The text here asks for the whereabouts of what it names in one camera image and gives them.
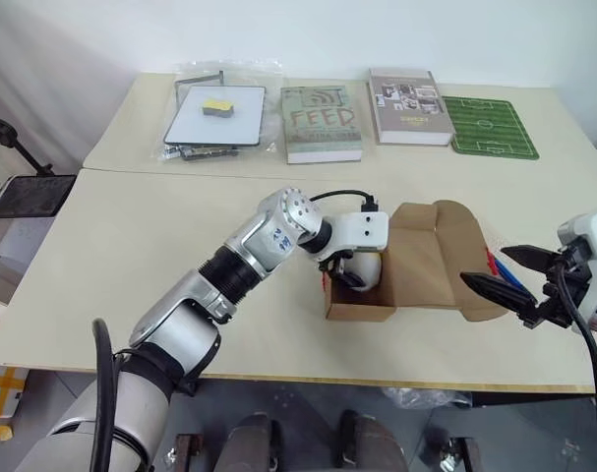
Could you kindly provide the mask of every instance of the gray floor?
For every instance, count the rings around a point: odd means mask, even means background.
[[[14,470],[91,380],[92,376],[82,374],[30,374],[13,421],[15,437],[0,443],[0,472]],[[192,470],[211,470],[230,429],[255,411],[267,411],[281,423],[287,469],[330,466],[333,428],[346,408],[373,415],[389,427],[405,450],[411,472],[435,470],[421,457],[426,435],[440,431],[477,439],[486,472],[597,470],[593,406],[587,399],[472,410],[402,410],[378,388],[205,381],[195,398],[174,396],[167,431],[154,463],[156,472],[167,470],[162,457],[178,433],[205,435],[205,454],[196,459]]]

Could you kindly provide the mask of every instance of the clear plastic bag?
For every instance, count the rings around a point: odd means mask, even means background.
[[[394,405],[405,410],[428,410],[446,405],[473,406],[470,391],[385,387],[382,392]]]
[[[263,119],[257,146],[170,146],[163,140],[180,105],[191,87],[195,86],[257,86],[265,87]],[[160,160],[181,157],[196,160],[214,155],[248,154],[253,151],[277,152],[282,136],[280,89],[283,75],[275,61],[206,61],[182,64],[176,67],[174,89],[167,102],[162,132],[158,136],[154,155]]]

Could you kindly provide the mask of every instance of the white table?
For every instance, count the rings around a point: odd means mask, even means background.
[[[362,188],[376,192],[389,213],[405,201],[458,199],[489,239],[554,248],[563,219],[597,205],[597,161],[583,150],[587,155],[575,158],[586,159],[580,173],[573,156],[544,154],[540,164],[564,164],[541,181],[544,191],[526,172],[520,182],[501,172],[494,182],[475,177],[484,159],[470,168],[464,159],[452,175],[437,167],[428,181],[422,166],[419,173],[405,166],[365,177]],[[510,168],[511,161],[494,162]],[[481,187],[471,186],[476,180]],[[83,170],[0,324],[0,364],[92,370],[93,318],[103,317],[114,347],[123,347],[137,319],[180,275],[203,263],[262,197],[288,184],[314,194],[353,183]],[[356,205],[330,199],[322,208]],[[538,275],[515,271],[540,294]],[[589,391],[592,382],[582,339],[551,324],[529,330],[511,315],[473,324],[456,311],[426,309],[400,309],[383,324],[329,322],[320,275],[300,254],[244,299],[221,334],[209,377],[556,392]]]

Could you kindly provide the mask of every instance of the green mat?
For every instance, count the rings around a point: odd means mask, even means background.
[[[530,137],[509,101],[443,96],[455,127],[451,142],[460,154],[538,159]]]

